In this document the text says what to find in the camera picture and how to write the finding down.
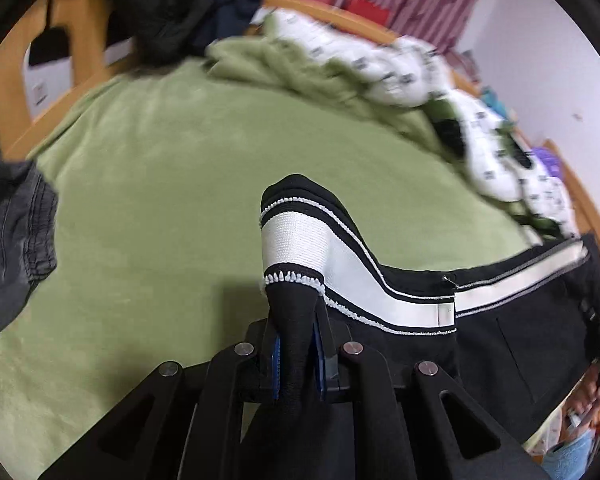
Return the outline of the navy blue garment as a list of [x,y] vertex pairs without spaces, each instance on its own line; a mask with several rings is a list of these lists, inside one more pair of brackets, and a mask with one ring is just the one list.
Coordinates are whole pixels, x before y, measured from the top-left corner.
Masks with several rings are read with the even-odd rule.
[[263,0],[211,0],[210,11],[198,26],[193,38],[193,51],[204,49],[215,40],[242,36],[251,24]]

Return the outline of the grey denim garment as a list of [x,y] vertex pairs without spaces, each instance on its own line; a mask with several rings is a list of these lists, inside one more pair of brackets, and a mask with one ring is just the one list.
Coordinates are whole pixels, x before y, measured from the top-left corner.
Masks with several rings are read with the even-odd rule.
[[56,269],[57,203],[34,162],[8,162],[0,152],[0,333]]

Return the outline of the black pants with white waistband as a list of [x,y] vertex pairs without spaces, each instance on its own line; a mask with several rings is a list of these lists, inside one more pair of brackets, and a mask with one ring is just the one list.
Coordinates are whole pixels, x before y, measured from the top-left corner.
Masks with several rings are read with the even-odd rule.
[[300,174],[262,195],[270,398],[247,430],[251,479],[356,479],[350,404],[320,397],[317,307],[396,365],[442,367],[527,441],[587,372],[600,389],[600,248],[592,235],[452,271],[381,264],[338,198]]

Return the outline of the green fleece bed blanket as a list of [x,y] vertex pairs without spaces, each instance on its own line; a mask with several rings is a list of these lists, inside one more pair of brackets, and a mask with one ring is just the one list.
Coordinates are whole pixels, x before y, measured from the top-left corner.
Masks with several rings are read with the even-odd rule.
[[263,191],[331,190],[387,266],[454,270],[522,252],[518,224],[438,156],[198,61],[86,97],[38,151],[55,188],[56,270],[0,333],[0,462],[34,479],[158,364],[204,362],[264,318]]

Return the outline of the black jacket on footboard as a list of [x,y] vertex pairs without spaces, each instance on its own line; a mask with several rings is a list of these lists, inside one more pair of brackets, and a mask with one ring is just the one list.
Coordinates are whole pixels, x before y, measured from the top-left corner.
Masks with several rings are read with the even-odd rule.
[[213,0],[112,0],[143,62],[165,66],[200,55],[214,40]]

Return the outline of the red pillow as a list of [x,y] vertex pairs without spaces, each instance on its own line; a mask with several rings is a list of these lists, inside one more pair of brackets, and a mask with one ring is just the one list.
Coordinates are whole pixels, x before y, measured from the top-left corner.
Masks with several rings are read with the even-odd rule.
[[[336,6],[336,0],[312,1],[324,3],[328,6]],[[370,0],[347,0],[343,9],[382,26],[386,26],[389,21],[390,11],[382,6],[378,6]]]

